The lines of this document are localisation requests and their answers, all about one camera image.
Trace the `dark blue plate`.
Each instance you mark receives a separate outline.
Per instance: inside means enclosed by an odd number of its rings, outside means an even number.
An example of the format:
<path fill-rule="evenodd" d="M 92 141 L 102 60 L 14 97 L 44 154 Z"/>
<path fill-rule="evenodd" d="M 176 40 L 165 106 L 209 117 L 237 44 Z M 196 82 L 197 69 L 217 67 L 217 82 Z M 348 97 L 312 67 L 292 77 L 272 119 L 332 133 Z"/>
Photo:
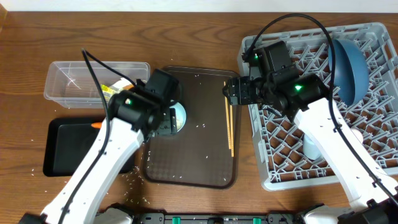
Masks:
<path fill-rule="evenodd" d="M 352 40 L 332 40 L 335 49 L 335 79 L 338 96 L 346 106 L 360 102 L 368 92 L 369 72 L 365 56 Z"/>

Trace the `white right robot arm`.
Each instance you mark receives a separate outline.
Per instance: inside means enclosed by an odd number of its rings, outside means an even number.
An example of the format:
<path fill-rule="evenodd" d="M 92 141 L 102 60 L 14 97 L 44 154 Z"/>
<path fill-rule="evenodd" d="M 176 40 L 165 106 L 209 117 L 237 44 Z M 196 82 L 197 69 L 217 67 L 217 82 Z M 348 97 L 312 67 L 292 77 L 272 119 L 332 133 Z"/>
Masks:
<path fill-rule="evenodd" d="M 247 77 L 232 78 L 223 87 L 231 105 L 262 103 L 288 117 L 316 145 L 331 166 L 352 211 L 325 205 L 302 214 L 304 223 L 397 223 L 397 181 L 389 177 L 340 120 L 332 97 L 316 75 L 300 75 L 286 43 L 250 47 L 243 53 Z"/>

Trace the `orange carrot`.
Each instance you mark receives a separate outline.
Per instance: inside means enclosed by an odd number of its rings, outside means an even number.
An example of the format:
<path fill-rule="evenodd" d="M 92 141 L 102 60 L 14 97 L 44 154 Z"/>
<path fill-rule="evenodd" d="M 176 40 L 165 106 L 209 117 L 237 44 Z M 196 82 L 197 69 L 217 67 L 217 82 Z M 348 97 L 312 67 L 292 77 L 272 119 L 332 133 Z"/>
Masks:
<path fill-rule="evenodd" d="M 91 127 L 96 128 L 96 129 L 100 129 L 101 126 L 102 126 L 102 123 L 100 123 L 100 122 L 91 124 Z"/>

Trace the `light blue rice bowl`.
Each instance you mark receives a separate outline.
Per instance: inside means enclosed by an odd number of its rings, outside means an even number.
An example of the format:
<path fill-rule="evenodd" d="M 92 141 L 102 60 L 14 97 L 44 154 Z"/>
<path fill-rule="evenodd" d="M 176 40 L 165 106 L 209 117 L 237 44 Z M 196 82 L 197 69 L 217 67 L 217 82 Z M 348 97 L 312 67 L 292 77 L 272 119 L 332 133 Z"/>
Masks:
<path fill-rule="evenodd" d="M 177 131 L 181 131 L 187 120 L 187 113 L 181 103 L 176 103 L 170 107 L 175 110 Z"/>

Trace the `white tissue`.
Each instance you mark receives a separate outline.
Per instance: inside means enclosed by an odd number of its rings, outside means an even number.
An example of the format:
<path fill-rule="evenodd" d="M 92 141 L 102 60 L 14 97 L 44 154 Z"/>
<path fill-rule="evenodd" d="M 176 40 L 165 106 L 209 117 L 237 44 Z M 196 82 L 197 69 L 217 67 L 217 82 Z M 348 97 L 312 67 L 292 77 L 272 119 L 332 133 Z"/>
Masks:
<path fill-rule="evenodd" d="M 133 87 L 134 87 L 134 85 L 125 78 L 121 78 L 119 81 L 117 81 L 116 83 L 111 85 L 111 88 L 113 88 L 115 90 L 120 90 L 120 89 L 128 90 Z"/>

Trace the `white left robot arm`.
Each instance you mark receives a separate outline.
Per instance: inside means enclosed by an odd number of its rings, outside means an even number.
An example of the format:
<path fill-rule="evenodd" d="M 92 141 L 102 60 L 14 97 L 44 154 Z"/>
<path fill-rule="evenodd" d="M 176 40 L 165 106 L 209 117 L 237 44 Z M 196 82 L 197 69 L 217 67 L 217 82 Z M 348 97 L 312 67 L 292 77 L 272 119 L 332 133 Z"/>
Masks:
<path fill-rule="evenodd" d="M 147 83 L 113 95 L 107 117 L 71 179 L 40 215 L 25 213 L 20 223 L 132 223 L 133 215 L 120 208 L 98 209 L 126 161 L 171 117 L 178 89 L 175 77 L 157 69 Z"/>

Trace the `light blue plastic cup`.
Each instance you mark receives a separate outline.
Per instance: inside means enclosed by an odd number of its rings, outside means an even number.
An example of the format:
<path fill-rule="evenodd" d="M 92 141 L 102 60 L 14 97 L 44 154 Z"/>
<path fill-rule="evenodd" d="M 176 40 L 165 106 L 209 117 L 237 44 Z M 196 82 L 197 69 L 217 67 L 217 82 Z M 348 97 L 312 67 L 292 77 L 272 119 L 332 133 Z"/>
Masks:
<path fill-rule="evenodd" d="M 322 156 L 320 150 L 306 134 L 304 134 L 303 137 L 303 153 L 307 158 L 313 161 Z"/>

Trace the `yellow foil snack wrapper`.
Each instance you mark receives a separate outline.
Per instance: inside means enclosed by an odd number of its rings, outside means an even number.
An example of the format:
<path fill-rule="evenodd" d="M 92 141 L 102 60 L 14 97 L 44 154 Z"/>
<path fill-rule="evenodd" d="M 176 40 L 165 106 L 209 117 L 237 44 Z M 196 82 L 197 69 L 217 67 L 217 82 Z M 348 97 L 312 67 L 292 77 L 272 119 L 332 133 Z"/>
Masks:
<path fill-rule="evenodd" d="M 111 97 L 113 95 L 119 93 L 118 91 L 116 91 L 106 85 L 101 85 L 101 91 L 102 91 L 102 94 L 107 102 L 111 99 Z"/>

